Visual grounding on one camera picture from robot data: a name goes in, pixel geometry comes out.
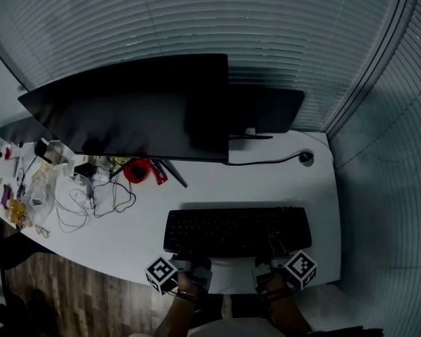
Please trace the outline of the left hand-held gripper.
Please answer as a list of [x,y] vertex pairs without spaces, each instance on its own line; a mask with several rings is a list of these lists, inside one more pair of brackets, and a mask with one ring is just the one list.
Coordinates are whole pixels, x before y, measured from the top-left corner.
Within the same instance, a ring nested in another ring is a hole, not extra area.
[[199,253],[196,244],[184,245],[170,259],[159,256],[146,269],[145,276],[154,290],[161,294],[178,286],[178,274],[185,273],[190,281],[208,292],[213,273],[211,260]]

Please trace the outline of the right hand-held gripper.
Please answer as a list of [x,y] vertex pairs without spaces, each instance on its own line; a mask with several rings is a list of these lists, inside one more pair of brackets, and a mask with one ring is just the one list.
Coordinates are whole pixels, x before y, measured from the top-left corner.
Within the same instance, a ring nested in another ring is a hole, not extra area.
[[267,257],[257,257],[253,270],[254,287],[257,292],[266,290],[275,272],[282,272],[286,286],[291,292],[301,291],[316,276],[317,263],[303,250],[288,252],[276,232],[267,235]]

